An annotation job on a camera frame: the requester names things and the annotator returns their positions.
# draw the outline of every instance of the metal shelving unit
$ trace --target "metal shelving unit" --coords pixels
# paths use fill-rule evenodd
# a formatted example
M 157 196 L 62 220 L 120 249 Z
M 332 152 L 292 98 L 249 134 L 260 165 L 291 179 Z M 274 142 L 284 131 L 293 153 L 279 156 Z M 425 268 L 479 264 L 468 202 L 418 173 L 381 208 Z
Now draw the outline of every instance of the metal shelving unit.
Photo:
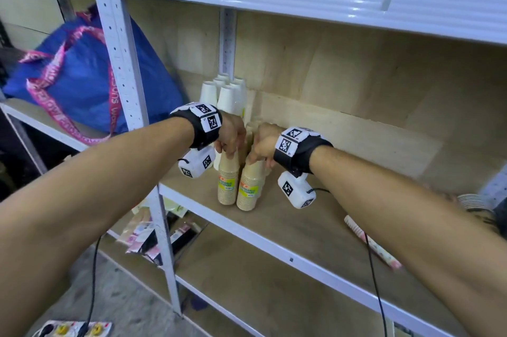
M 104 27 L 108 52 L 114 69 L 120 97 L 130 130 L 148 124 L 143 87 L 133 44 L 129 15 L 123 0 L 96 0 Z M 507 44 L 507 0 L 184 0 L 200 2 L 222 7 L 220 14 L 220 53 L 219 68 L 232 72 L 234 68 L 235 45 L 235 9 L 282 13 L 298 17 L 329 20 L 335 22 L 359 24 L 366 26 L 390 28 L 426 34 L 449 36 L 460 39 L 471 39 L 495 44 Z M 0 107 L 13 124 L 16 133 L 22 140 L 32 159 L 38 164 L 39 171 L 44 173 L 45 166 L 29 143 L 26 134 L 19 124 L 25 122 L 47 135 L 79 150 L 87 146 L 64 133 L 46 114 L 30 103 L 20 100 L 0 99 Z M 90 136 L 104 136 L 82 125 Z M 236 324 L 254 335 L 269 335 L 272 324 L 263 323 L 265 314 L 259 308 L 249 308 L 248 298 L 239 296 L 233 301 L 213 289 L 212 283 L 219 282 L 227 273 L 219 264 L 213 264 L 212 258 L 234 263 L 251 256 L 262 265 L 275 266 L 285 276 L 294 276 L 300 285 L 318 288 L 329 298 L 340 292 L 353 300 L 375 311 L 380 311 L 377 298 L 369 282 L 369 265 L 367 255 L 361 249 L 354 250 L 353 236 L 345 228 L 325 228 L 326 216 L 330 209 L 337 205 L 331 197 L 323 196 L 316 205 L 321 210 L 322 218 L 311 218 L 304 211 L 295 213 L 287 200 L 276 189 L 266 188 L 259 208 L 252 213 L 234 211 L 224 208 L 217 202 L 214 183 L 214 170 L 207 172 L 199 180 L 200 186 L 209 189 L 193 188 L 192 181 L 185 179 L 176 169 L 171 170 L 155 187 L 148 197 L 152 217 L 156 223 L 157 238 L 161 240 L 164 269 L 157 269 L 143 258 L 130 258 L 123 254 L 121 246 L 114 243 L 129 215 L 113 227 L 101 246 L 104 255 L 126 270 L 134 279 L 154 292 L 163 301 L 172 305 L 175 313 L 186 317 L 209 335 L 246 334 Z M 504 173 L 499 174 L 483 190 L 487 199 L 502 200 L 505 198 L 503 186 Z M 191 212 L 200 215 L 212 224 L 206 228 L 198 241 L 192 244 L 189 252 L 175 265 L 174 257 L 168 242 L 168 227 L 164 216 L 161 194 L 187 207 Z M 207 250 L 214 239 L 221 239 L 227 248 Z M 337 252 L 333 255 L 324 253 L 322 243 L 336 242 Z M 203 261 L 208 260 L 204 271 Z M 242 274 L 258 285 L 276 285 L 276 280 L 259 278 L 263 271 L 256 271 L 246 258 L 241 266 L 233 266 L 235 276 Z M 402 325 L 425 336 L 464 336 L 460 324 L 421 283 L 409 273 L 396 276 L 383 264 L 376 262 L 375 269 L 383 283 L 382 301 L 386 315 Z M 356 274 L 355 270 L 364 273 Z M 235 280 L 231 282 L 231 292 L 238 292 L 242 285 L 250 282 Z M 186 287 L 196 295 L 206 299 L 215 309 L 207 315 L 193 312 L 181 307 L 185 295 L 181 291 Z M 411 301 L 411 297 L 421 299 L 420 303 Z M 268 306 L 265 298 L 256 299 L 257 306 Z M 297 302 L 306 317 L 309 310 L 303 302 Z M 279 325 L 285 315 L 278 315 Z M 301 333 L 304 326 L 298 328 Z

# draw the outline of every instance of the perforated metal upright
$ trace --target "perforated metal upright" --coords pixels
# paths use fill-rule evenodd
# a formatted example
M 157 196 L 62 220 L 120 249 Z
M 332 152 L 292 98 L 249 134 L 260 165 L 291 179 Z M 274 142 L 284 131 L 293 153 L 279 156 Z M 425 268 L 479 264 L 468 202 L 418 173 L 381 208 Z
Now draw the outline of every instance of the perforated metal upright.
M 135 130 L 148 126 L 143 82 L 137 60 L 130 15 L 125 1 L 96 0 L 96 2 L 128 128 L 129 130 Z M 147 199 L 155 224 L 155 232 L 173 310 L 181 315 L 180 299 L 173 268 L 174 256 L 169 240 L 169 228 L 164 203 L 157 186 L 148 194 Z

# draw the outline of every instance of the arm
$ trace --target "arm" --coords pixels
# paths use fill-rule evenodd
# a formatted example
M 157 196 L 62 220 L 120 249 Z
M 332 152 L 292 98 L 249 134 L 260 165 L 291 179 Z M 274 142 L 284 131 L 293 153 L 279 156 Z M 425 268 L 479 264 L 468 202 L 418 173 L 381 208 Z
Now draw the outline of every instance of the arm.
M 272 158 L 282 130 L 262 125 L 249 162 Z M 471 335 L 505 335 L 505 240 L 413 180 L 338 149 L 316 148 L 310 169 L 354 221 L 424 282 Z
M 219 141 L 227 153 L 234 152 L 244 140 L 243 122 L 227 113 L 222 117 Z M 193 140 L 193 126 L 184 118 L 118 135 L 0 204 L 5 335 L 22 334 L 76 258 L 148 195 Z

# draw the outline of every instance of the yellow label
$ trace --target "yellow label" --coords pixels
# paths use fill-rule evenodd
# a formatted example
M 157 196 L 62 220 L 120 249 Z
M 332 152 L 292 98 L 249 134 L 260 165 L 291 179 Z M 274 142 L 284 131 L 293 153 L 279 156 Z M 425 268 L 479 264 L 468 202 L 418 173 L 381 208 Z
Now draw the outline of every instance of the yellow label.
M 236 185 L 236 179 L 225 179 L 224 177 L 219 177 L 219 188 L 225 191 L 233 191 L 234 186 Z
M 243 182 L 240 182 L 239 184 L 239 193 L 246 198 L 255 197 L 258 190 L 259 190 L 258 186 L 248 186 L 245 185 Z

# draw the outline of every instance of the power strip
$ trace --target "power strip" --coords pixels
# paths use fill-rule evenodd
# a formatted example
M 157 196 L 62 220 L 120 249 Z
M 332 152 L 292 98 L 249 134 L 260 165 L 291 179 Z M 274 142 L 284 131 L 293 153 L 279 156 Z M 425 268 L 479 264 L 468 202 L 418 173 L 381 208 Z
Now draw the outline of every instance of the power strip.
M 48 321 L 40 329 L 42 331 L 46 326 L 53 326 L 53 330 L 46 334 L 45 337 L 76 337 L 79 329 L 84 324 L 84 321 Z M 89 337 L 106 337 L 109 335 L 112 329 L 111 322 L 90 322 L 88 333 L 86 336 Z

